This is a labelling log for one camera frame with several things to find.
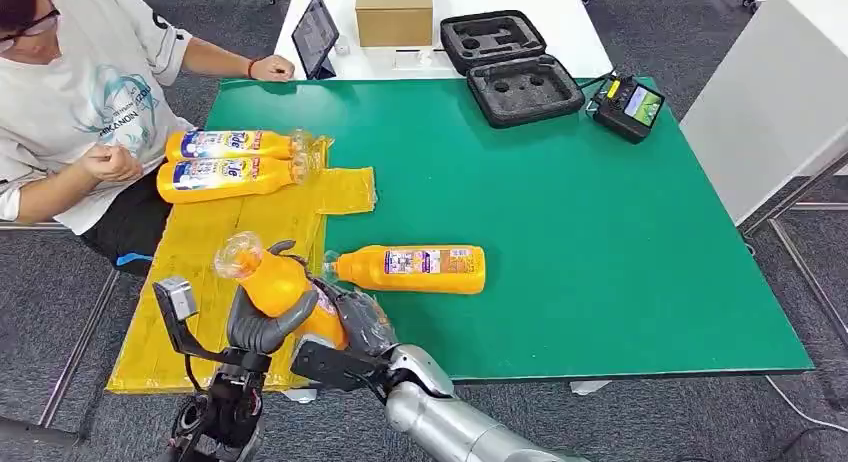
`detergent bottle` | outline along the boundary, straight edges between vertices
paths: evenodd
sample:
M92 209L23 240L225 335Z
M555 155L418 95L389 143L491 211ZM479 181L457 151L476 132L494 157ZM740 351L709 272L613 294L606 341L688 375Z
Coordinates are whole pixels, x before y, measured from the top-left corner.
M305 157L181 160L168 162L159 169L156 186L166 202L187 204L269 194L286 185L303 183L310 171Z
M365 289L477 294L486 283L486 258L471 245L369 245L328 252L324 272Z
M272 318L284 314L306 291L317 291L318 304L296 333L337 349L347 347L338 312L327 295L309 280L300 262L265 250L256 233L230 237L215 254L215 270L221 277L238 281L253 305Z
M289 135L268 130L192 130L175 132L165 143L165 155L170 161L251 156L290 160L312 150L315 139L302 129Z

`white table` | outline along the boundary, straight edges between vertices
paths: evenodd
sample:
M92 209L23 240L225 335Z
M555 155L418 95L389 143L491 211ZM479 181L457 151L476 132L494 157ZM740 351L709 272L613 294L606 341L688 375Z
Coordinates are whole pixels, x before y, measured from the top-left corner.
M291 40L295 25L310 0L291 0L275 53L297 66L295 78L303 78L303 67ZM347 39L350 53L330 54L340 79L437 79L460 75L444 52L422 59L416 53L398 53L397 49L433 49L433 47L362 48L356 26L356 0L324 0L340 34ZM581 0L433 0L433 44L441 48L439 22L456 15L520 10L533 22L548 44L547 53L555 56L575 78L597 77L612 68L601 40L589 20Z
M737 224L848 149L848 0L766 0L680 123Z

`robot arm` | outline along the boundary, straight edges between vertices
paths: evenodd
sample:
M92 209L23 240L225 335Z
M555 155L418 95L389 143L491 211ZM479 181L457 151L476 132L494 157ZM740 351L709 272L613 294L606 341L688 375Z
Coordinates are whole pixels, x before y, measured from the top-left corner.
M444 370L414 345L369 360L310 342L292 370L343 390L371 388L389 425L438 462L587 462L542 449L459 399Z
M290 244L275 246L274 253L286 248ZM321 279L313 282L339 310L350 348L339 351L304 340L292 372L345 391L370 389L384 404L389 425L437 462L587 462L544 450L459 399L426 351L397 343L382 309L367 294ZM268 319L239 290L228 322L231 347L215 353L203 348L185 323L197 311L188 282L166 279L155 283L154 291L174 350L186 356L190 378L190 356L221 363L210 386L198 387L180 409L160 460L250 461L262 440L262 388L270 354L311 313L316 294L304 294L289 312ZM196 449L201 437L215 442L214 452Z

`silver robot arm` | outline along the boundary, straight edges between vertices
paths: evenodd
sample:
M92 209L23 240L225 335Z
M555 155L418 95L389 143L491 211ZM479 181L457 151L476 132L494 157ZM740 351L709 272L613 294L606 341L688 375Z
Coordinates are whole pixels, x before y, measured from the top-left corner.
M314 280L339 309L350 350L304 343L292 371L329 387L368 387L386 406L389 425L437 462L588 462L533 444L462 401L424 349L399 344L377 301Z
M420 347L397 346L390 360L390 374L408 375L389 390L389 425L436 461L588 462L542 449L459 399L445 371Z

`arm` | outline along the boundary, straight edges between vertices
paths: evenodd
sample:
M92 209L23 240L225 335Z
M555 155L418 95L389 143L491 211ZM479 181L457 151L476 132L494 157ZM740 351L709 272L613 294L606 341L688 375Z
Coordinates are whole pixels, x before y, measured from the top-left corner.
M251 64L247 57L224 50L197 37L188 43L183 67L195 74L213 77L242 77L268 82L285 82L294 73L288 60L272 55Z
M141 172L141 163L125 147L95 145L58 173L13 188L7 204L16 207L7 207L8 218L22 224L48 221L84 199L100 181L127 181Z
M213 77L249 78L250 59L224 50L197 37L188 42L183 67L195 74Z
M248 74L250 59L175 28L143 0L115 2L127 14L133 31L147 53L147 63L162 85L172 84L181 67L200 75L276 82L289 80L294 72L291 62L272 55L256 61Z
M57 174L30 182L20 189L16 222L45 222L70 209L100 182L82 164L72 164Z

